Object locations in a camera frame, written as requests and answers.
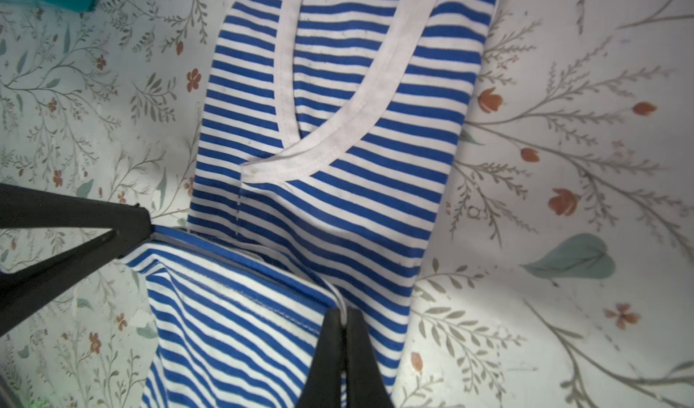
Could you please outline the blue white striped tank top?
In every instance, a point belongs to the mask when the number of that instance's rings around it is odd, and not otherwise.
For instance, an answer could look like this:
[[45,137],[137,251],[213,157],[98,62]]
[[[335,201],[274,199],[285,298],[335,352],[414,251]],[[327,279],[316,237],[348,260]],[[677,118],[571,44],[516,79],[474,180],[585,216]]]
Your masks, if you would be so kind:
[[144,407],[296,407],[325,314],[390,395],[499,0],[227,0],[183,228],[124,258],[158,346]]

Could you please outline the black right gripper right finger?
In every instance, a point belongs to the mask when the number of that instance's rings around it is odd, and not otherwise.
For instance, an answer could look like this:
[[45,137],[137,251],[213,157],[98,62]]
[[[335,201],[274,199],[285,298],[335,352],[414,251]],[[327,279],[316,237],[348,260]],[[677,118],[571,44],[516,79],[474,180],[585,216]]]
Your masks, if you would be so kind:
[[347,310],[345,348],[346,406],[393,408],[360,310]]

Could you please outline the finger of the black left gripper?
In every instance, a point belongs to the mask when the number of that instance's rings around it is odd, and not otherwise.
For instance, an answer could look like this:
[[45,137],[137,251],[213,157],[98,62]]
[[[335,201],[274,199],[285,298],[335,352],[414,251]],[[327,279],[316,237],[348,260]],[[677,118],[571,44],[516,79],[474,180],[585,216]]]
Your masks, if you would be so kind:
[[30,318],[79,281],[145,243],[152,231],[111,230],[19,272],[1,274],[1,333]]
[[25,187],[1,185],[3,228],[105,228],[122,234],[150,234],[143,207],[63,196]]

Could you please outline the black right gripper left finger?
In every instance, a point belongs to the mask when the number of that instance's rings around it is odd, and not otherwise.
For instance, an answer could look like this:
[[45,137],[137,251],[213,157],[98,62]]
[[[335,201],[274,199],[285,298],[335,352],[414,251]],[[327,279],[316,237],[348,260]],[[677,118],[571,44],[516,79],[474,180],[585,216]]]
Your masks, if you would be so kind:
[[341,312],[325,314],[307,381],[296,408],[341,407],[343,372],[343,324]]

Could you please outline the floral tablecloth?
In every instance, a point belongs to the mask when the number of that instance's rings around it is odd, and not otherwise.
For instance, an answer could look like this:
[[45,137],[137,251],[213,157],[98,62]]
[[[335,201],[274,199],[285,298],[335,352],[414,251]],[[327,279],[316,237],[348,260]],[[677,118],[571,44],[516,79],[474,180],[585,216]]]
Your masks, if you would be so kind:
[[[183,228],[227,0],[1,8],[1,179]],[[693,404],[693,0],[499,0],[397,407]]]

